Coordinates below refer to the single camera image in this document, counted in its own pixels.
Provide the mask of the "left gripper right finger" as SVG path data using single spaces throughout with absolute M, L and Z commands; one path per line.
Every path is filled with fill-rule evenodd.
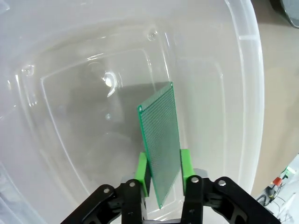
M 232 179 L 211 181 L 207 172 L 194 169 L 188 149 L 180 151 L 184 190 L 182 224 L 201 224 L 204 207 L 210 207 L 230 224 L 276 224 L 274 217 Z

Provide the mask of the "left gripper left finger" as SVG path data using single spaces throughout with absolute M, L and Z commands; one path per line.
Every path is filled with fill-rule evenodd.
M 103 184 L 86 198 L 63 224 L 142 224 L 147 219 L 145 198 L 150 194 L 151 174 L 145 153 L 140 153 L 137 171 L 117 188 Z

